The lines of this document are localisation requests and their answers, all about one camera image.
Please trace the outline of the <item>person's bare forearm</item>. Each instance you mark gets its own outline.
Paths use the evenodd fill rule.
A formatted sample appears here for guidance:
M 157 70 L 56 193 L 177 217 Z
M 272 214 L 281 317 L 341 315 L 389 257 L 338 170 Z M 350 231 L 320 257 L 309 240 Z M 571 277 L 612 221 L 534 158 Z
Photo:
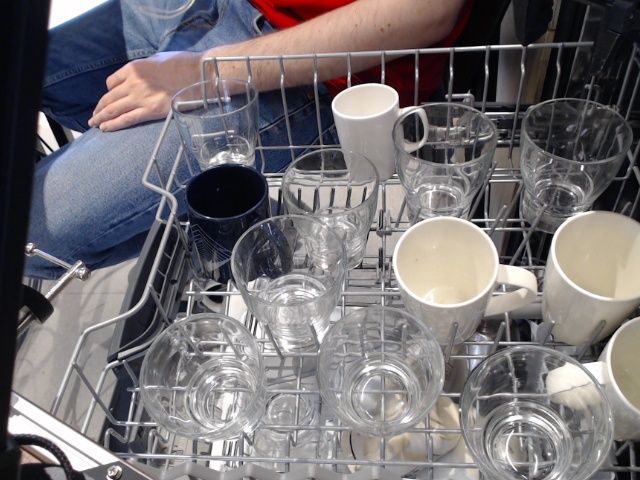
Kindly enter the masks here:
M 214 47 L 201 55 L 221 59 L 206 72 L 249 78 L 259 91 L 301 86 L 360 72 L 379 63 L 373 56 L 348 64 L 337 53 L 430 47 L 452 33 L 463 1 L 353 1 L 281 31 Z

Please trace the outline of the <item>person's bare hand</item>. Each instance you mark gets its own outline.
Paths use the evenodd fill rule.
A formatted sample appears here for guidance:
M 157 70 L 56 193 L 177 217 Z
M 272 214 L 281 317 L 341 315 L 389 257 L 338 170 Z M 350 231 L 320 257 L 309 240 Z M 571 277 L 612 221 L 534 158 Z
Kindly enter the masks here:
M 105 132 L 163 119 L 181 89 L 201 79 L 197 52 L 160 52 L 132 60 L 106 79 L 107 92 L 88 121 Z

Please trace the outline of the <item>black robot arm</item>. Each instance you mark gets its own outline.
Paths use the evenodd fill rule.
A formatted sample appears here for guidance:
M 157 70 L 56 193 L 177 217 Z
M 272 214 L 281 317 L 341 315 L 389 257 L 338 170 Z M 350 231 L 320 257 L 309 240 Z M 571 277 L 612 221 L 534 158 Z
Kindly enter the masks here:
M 20 477 L 8 431 L 24 247 L 29 223 L 38 112 L 50 3 L 1 3 L 1 477 Z

